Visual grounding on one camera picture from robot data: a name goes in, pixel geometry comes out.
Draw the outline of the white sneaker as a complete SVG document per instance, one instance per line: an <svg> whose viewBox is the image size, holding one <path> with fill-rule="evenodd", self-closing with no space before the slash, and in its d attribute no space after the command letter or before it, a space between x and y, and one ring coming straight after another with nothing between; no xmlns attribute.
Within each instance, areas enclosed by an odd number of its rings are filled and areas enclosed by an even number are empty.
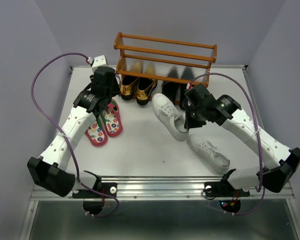
<svg viewBox="0 0 300 240"><path fill-rule="evenodd" d="M186 141L189 137L189 130L185 128L186 118L177 110L174 103L162 93L156 93L151 103L155 116L172 137L179 142Z"/></svg>
<svg viewBox="0 0 300 240"><path fill-rule="evenodd" d="M230 169L230 160L220 153L210 141L198 135L190 134L187 143L190 149L216 173L224 175Z"/></svg>

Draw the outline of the gold loafer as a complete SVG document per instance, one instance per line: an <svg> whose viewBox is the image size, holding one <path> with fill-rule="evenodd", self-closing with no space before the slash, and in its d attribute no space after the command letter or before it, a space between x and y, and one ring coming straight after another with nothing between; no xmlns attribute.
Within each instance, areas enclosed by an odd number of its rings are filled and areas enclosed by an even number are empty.
<svg viewBox="0 0 300 240"><path fill-rule="evenodd" d="M143 71L143 62L136 62L136 72L147 75L155 75L155 67L153 64L148 64ZM147 77L137 77L136 102L138 105L144 106L150 101L153 90L157 87L158 80Z"/></svg>
<svg viewBox="0 0 300 240"><path fill-rule="evenodd" d="M141 73L143 64L141 61L136 61L131 67L132 72ZM123 100L129 101L134 97L135 87L139 81L139 77L134 75L125 75L120 83L120 96Z"/></svg>

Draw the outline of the pink sandal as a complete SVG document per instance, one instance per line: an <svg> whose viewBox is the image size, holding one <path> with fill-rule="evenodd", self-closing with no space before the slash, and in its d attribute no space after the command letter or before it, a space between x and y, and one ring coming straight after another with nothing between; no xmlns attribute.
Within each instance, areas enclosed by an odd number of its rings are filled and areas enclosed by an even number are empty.
<svg viewBox="0 0 300 240"><path fill-rule="evenodd" d="M85 135L90 143L95 147L102 147L108 141L108 136L98 118L88 127L85 131Z"/></svg>
<svg viewBox="0 0 300 240"><path fill-rule="evenodd" d="M114 99L112 99L107 108L103 110L101 119L109 137L117 137L123 132L124 128L121 121L120 109Z"/></svg>

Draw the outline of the black loafer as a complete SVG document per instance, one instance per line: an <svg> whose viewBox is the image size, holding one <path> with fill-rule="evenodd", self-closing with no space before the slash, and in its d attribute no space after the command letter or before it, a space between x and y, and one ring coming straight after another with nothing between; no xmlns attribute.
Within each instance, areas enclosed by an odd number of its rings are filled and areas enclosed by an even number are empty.
<svg viewBox="0 0 300 240"><path fill-rule="evenodd" d="M168 78L178 79L178 71L174 67L172 68L167 75ZM165 95L173 104L176 102L176 96L178 89L180 87L179 82L174 81L163 81L161 85L161 93Z"/></svg>
<svg viewBox="0 0 300 240"><path fill-rule="evenodd" d="M185 67L185 68L184 68L184 71L183 71L183 73L182 73L181 78L182 78L183 80L189 80L189 81L192 81L192 80L195 78L192 69L191 69L190 67ZM185 109L186 109L187 102L188 102L188 100L186 99L186 96L185 96L187 84L186 84L186 83L185 83L185 84L181 83L179 86L180 86L180 101L179 101L179 107L180 107L182 110L185 110Z"/></svg>

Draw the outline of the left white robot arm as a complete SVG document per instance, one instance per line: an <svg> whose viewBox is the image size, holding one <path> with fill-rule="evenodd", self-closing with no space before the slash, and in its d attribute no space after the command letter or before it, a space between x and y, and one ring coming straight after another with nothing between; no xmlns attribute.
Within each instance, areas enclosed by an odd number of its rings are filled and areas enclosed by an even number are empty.
<svg viewBox="0 0 300 240"><path fill-rule="evenodd" d="M63 126L50 145L28 160L27 167L34 183L60 197L65 197L81 183L80 172L67 172L69 161L81 138L120 92L115 70L99 66L90 76L90 83L73 102Z"/></svg>

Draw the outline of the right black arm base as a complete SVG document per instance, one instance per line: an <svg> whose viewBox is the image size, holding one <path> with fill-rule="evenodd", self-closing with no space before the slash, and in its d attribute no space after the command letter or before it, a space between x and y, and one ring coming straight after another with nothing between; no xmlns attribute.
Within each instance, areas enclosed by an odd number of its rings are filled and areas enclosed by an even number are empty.
<svg viewBox="0 0 300 240"><path fill-rule="evenodd" d="M201 196L206 200L214 200L216 198L222 198L219 200L219 205L225 213L232 215L240 215L241 209L240 197L249 197L249 189L235 189L228 182L229 177L236 169L231 169L224 174L220 181L208 181L204 183L204 188L201 192Z"/></svg>

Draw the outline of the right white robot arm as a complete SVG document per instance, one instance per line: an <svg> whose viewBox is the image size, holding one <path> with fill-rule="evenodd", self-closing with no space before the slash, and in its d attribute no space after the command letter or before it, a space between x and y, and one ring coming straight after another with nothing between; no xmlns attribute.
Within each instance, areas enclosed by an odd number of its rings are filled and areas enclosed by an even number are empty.
<svg viewBox="0 0 300 240"><path fill-rule="evenodd" d="M300 148L289 148L264 131L241 105L229 95L215 98L200 84L185 92L188 100L185 126L189 129L216 123L235 135L260 159L261 165L231 169L216 189L225 195L237 190L262 186L279 193L300 165Z"/></svg>

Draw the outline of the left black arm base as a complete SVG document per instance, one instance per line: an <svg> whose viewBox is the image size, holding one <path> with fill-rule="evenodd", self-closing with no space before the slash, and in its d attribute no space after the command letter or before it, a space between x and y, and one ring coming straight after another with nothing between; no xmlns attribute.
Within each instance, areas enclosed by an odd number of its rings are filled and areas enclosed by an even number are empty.
<svg viewBox="0 0 300 240"><path fill-rule="evenodd" d="M82 172L81 181L75 183L71 197L83 200L82 209L86 216L105 218L111 216L119 207L117 192L116 182L103 182L100 175L85 170Z"/></svg>

